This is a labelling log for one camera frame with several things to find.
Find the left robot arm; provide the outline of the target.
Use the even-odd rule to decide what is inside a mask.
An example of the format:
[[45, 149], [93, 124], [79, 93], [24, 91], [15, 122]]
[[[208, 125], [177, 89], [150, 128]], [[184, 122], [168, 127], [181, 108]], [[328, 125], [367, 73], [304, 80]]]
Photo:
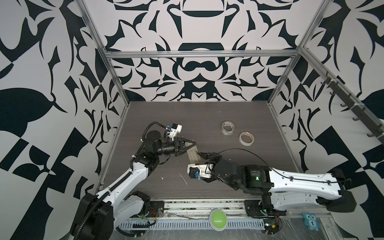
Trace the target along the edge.
[[160, 156], [178, 157], [196, 146], [195, 141], [177, 136], [181, 130], [178, 124], [150, 123], [128, 170], [105, 189], [81, 199], [70, 235], [75, 240], [108, 240], [128, 218], [145, 215], [151, 198], [133, 190], [160, 165]]

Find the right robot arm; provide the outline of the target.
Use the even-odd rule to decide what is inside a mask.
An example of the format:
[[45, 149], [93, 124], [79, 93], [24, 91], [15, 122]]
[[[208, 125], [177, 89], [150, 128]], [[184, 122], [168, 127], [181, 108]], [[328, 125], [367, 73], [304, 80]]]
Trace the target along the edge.
[[324, 174], [304, 174], [279, 170], [267, 165], [238, 165], [219, 153], [199, 153], [204, 164], [190, 164], [191, 179], [206, 183], [219, 181], [233, 190], [259, 196], [257, 214], [268, 217], [290, 209], [323, 206], [330, 212], [351, 213], [357, 206], [353, 194], [345, 187], [349, 181], [340, 169]]

